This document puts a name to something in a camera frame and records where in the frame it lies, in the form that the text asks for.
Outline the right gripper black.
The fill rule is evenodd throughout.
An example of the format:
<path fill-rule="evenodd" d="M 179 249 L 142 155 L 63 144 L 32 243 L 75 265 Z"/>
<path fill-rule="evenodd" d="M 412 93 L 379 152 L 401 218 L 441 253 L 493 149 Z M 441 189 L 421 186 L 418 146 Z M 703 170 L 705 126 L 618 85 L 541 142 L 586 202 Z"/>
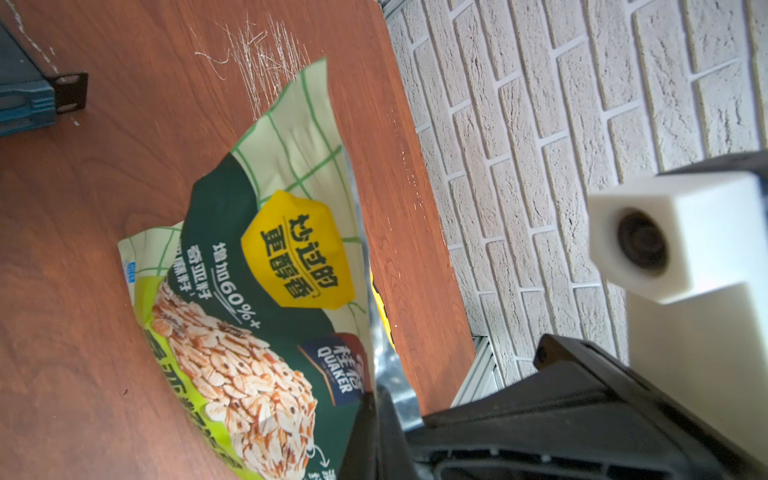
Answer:
<path fill-rule="evenodd" d="M 432 479 L 764 479 L 767 467 L 596 344 L 544 335 L 536 373 L 407 434 Z"/>

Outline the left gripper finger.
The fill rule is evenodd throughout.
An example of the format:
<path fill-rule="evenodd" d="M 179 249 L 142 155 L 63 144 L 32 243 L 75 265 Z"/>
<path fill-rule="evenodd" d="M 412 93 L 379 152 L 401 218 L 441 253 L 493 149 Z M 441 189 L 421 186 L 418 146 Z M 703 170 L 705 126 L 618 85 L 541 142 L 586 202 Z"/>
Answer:
<path fill-rule="evenodd" d="M 417 479 L 414 461 L 388 392 L 366 393 L 338 473 L 341 480 Z"/>

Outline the green oats bag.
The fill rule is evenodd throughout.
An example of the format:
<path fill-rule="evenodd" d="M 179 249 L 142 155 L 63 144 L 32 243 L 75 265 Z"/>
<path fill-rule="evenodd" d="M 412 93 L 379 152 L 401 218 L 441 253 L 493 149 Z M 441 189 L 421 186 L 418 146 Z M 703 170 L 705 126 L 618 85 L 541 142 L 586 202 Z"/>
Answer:
<path fill-rule="evenodd" d="M 300 71 L 198 180 L 182 222 L 120 241 L 137 322 L 241 479 L 339 479 L 366 393 L 405 433 L 416 394 L 386 333 L 328 65 Z"/>

